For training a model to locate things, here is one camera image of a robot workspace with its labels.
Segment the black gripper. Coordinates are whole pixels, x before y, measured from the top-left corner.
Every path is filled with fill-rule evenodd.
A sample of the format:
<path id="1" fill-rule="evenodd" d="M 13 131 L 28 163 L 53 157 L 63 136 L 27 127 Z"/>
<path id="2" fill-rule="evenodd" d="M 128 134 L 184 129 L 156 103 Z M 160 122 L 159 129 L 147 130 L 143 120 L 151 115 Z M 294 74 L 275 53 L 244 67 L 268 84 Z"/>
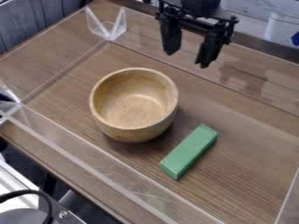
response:
<path id="1" fill-rule="evenodd" d="M 195 23 L 199 18 L 215 19 L 234 29 L 239 19 L 220 6 L 220 0 L 158 0 L 159 11 L 156 19 L 160 23 L 163 50 L 167 55 L 174 55 L 182 47 L 183 32 L 179 27 L 182 21 Z M 207 68 L 219 57 L 222 47 L 230 43 L 227 27 L 218 25 L 204 35 L 195 63 L 200 68 Z"/>

